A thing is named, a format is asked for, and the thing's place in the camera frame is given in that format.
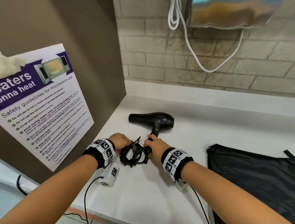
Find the metallic box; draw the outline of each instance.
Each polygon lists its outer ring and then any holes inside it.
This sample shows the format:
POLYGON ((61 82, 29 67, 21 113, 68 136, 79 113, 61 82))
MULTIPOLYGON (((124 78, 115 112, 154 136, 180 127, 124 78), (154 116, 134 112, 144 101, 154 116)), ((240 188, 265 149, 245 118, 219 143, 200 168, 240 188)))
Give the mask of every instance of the metallic box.
POLYGON ((235 29, 264 26, 283 0, 188 0, 186 25, 235 29))

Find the black fabric pouch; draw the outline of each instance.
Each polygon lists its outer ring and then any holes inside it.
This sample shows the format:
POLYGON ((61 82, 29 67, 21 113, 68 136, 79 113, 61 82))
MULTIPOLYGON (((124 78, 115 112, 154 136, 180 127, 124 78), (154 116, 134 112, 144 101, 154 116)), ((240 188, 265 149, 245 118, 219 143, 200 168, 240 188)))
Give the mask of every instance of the black fabric pouch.
MULTIPOLYGON (((295 224, 295 158, 274 158, 215 144, 208 168, 295 224)), ((215 224, 224 222, 213 211, 215 224)))

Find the safety guidelines poster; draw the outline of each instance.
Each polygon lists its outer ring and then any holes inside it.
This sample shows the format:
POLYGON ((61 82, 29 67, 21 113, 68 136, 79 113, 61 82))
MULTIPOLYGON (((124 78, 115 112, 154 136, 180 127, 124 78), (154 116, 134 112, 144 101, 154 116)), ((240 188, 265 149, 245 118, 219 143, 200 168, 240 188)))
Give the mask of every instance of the safety guidelines poster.
POLYGON ((54 171, 94 122, 62 44, 17 57, 27 64, 0 79, 0 125, 54 171))

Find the white cable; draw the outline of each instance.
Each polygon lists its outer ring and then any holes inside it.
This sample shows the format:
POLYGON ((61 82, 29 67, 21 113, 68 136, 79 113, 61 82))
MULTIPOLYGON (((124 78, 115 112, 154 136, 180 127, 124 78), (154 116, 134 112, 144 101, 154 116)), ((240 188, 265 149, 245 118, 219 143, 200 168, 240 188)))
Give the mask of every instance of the white cable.
POLYGON ((200 66, 200 68, 205 71, 205 72, 208 72, 208 73, 212 73, 212 72, 215 72, 217 71, 218 69, 220 69, 225 63, 227 63, 236 53, 237 51, 239 50, 240 46, 241 46, 241 42, 242 42, 242 39, 243 39, 243 35, 244 35, 244 29, 242 30, 241 32, 241 37, 240 37, 240 40, 239 40, 239 43, 238 43, 238 46, 237 46, 237 49, 232 53, 231 56, 229 56, 220 66, 218 66, 216 69, 213 69, 213 70, 207 70, 205 69, 198 57, 196 56, 194 50, 191 48, 191 45, 189 44, 189 40, 187 38, 187 28, 186 28, 186 24, 185 24, 185 21, 184 21, 184 18, 183 18, 183 15, 182 15, 182 12, 181 12, 181 0, 171 0, 171 4, 170 4, 170 10, 169 10, 169 14, 168 14, 168 26, 170 29, 172 30, 176 30, 178 25, 179 25, 179 19, 181 19, 182 21, 182 24, 183 24, 183 27, 184 27, 184 35, 185 35, 185 41, 186 41, 186 44, 187 46, 189 47, 189 50, 191 51, 191 53, 193 54, 195 60, 197 61, 198 65, 200 66), (175 13, 176 13, 176 21, 173 20, 173 13, 174 13, 174 9, 175 9, 175 6, 176 6, 176 10, 175 10, 175 13))

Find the microwave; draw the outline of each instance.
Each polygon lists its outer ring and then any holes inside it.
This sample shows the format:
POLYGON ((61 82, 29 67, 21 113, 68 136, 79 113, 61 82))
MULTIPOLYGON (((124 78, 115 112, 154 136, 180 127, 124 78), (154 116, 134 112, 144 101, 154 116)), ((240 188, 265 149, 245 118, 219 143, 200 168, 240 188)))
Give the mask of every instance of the microwave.
POLYGON ((70 66, 65 56, 55 58, 42 64, 34 65, 34 68, 44 84, 49 83, 52 79, 70 70, 70 66))

